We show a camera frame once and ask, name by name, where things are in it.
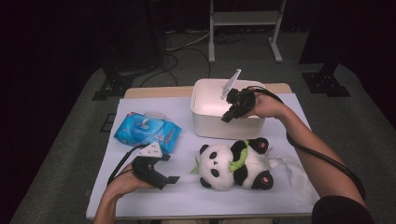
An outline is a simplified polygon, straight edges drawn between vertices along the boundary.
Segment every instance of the person's hand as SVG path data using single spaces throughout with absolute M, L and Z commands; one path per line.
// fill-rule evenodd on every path
M 245 119 L 252 115 L 260 118 L 276 118 L 280 116 L 285 105 L 268 95 L 256 93 L 256 104 L 249 112 L 247 112 L 241 119 Z
M 120 175 L 118 175 L 108 186 L 106 191 L 113 195 L 122 197 L 127 193 L 134 192 L 137 189 L 153 189 L 150 184 L 137 178 L 132 171 L 132 164 L 125 166 Z

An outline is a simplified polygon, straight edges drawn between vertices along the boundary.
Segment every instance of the white table surface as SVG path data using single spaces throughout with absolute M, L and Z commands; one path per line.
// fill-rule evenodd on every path
M 278 94 L 282 101 L 308 125 L 303 110 L 294 93 Z M 155 218 L 197 218 L 197 217 L 280 217 L 310 215 L 314 202 L 310 205 L 297 205 L 293 200 L 290 183 L 290 170 L 280 163 L 271 170 L 274 186 L 269 190 L 243 189 L 236 184 L 228 191 L 206 189 L 199 182 L 198 174 L 190 174 L 199 158 L 203 144 L 225 143 L 231 146 L 234 140 L 199 137 L 194 133 L 190 97 L 166 97 L 146 99 L 121 99 L 117 116 L 108 140 L 106 154 L 95 181 L 86 217 L 94 218 L 106 182 L 131 147 L 115 139 L 114 133 L 125 116 L 134 111 L 144 114 L 147 111 L 161 112 L 182 128 L 169 161 L 159 161 L 155 170 L 180 179 L 175 185 L 168 184 L 160 189 L 139 189 L 119 199 L 116 218 L 155 219 Z M 280 121 L 266 119 L 260 136 L 268 139 L 271 153 L 287 153 L 297 162 L 295 149 L 286 140 L 286 130 Z M 129 160 L 136 156 L 135 151 Z

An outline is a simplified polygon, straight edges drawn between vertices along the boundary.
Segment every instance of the panda plush toy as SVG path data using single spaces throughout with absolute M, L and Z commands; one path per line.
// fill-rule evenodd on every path
M 227 145 L 203 145 L 199 174 L 206 188 L 227 190 L 234 183 L 246 189 L 270 189 L 274 185 L 265 138 L 237 141 Z

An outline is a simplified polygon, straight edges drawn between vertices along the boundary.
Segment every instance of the blue wipes package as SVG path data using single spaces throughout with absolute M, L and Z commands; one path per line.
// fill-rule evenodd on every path
M 114 137 L 131 147 L 157 141 L 161 151 L 169 154 L 173 151 L 180 132 L 181 128 L 174 122 L 149 118 L 132 112 L 126 116 Z

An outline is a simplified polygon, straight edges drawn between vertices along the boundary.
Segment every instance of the white plastic container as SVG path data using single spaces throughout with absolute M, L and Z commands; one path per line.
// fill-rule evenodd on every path
M 198 80 L 192 92 L 191 111 L 194 131 L 202 137 L 247 140 L 257 138 L 265 119 L 256 116 L 247 119 L 221 120 L 231 106 L 221 100 L 222 87 L 228 79 L 203 78 Z M 241 91 L 248 86 L 264 85 L 257 81 L 236 80 L 233 88 Z

